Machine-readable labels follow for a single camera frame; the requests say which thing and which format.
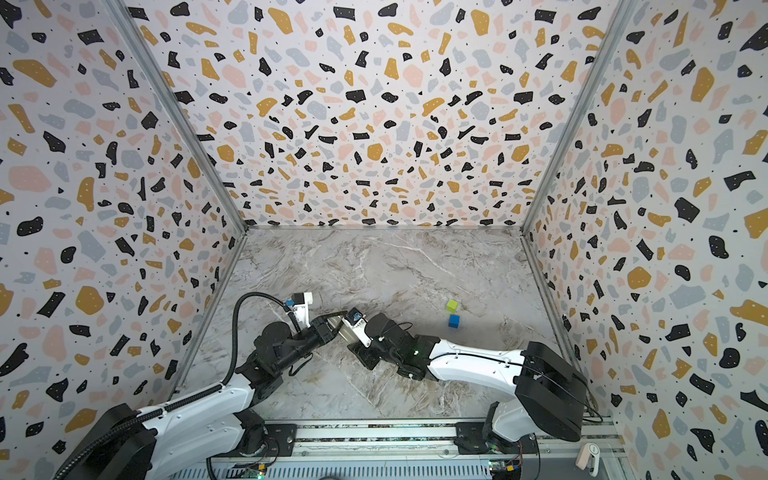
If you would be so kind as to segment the white remote control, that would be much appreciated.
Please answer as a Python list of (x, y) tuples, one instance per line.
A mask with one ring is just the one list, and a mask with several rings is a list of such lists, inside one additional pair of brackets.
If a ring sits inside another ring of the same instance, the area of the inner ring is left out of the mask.
[(348, 322), (345, 319), (341, 319), (338, 323), (339, 327), (339, 336), (347, 343), (347, 344), (355, 344), (359, 341), (357, 335), (353, 331), (353, 329), (349, 326)]

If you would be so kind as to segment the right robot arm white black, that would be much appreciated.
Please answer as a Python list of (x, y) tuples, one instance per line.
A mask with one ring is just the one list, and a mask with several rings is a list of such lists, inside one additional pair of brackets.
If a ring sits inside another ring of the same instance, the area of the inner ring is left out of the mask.
[(380, 313), (358, 310), (343, 319), (349, 350), (369, 370), (387, 362), (404, 378), (463, 382), (511, 396), (488, 410), (486, 430), (506, 441), (541, 430), (577, 442), (588, 406), (587, 380), (547, 345), (531, 341), (523, 350), (485, 350), (427, 335), (412, 335)]

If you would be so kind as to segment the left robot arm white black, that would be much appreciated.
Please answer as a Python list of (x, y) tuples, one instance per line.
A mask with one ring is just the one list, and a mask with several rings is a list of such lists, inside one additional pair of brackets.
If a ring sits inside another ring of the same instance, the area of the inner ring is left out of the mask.
[(268, 398), (284, 371), (339, 333), (316, 318), (294, 334), (267, 325), (246, 361), (224, 382), (155, 407), (108, 410), (55, 473), (57, 479), (165, 479), (198, 461), (234, 450), (262, 420), (253, 406)]

